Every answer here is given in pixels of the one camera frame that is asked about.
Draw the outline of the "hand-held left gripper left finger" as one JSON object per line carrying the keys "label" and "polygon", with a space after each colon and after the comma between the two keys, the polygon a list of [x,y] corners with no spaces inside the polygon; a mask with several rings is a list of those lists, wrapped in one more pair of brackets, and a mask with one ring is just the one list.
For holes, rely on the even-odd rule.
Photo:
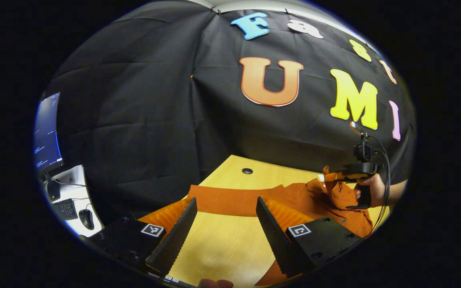
{"label": "hand-held left gripper left finger", "polygon": [[120,263],[166,276],[197,215],[196,198],[186,198],[139,220],[123,216],[88,237],[88,246]]}

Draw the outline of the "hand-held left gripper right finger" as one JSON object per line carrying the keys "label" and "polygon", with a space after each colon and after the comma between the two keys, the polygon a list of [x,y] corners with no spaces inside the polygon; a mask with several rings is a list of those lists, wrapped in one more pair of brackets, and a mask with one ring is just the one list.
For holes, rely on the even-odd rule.
{"label": "hand-held left gripper right finger", "polygon": [[330,217],[312,220],[272,199],[258,197],[256,214],[287,277],[319,270],[363,242]]}

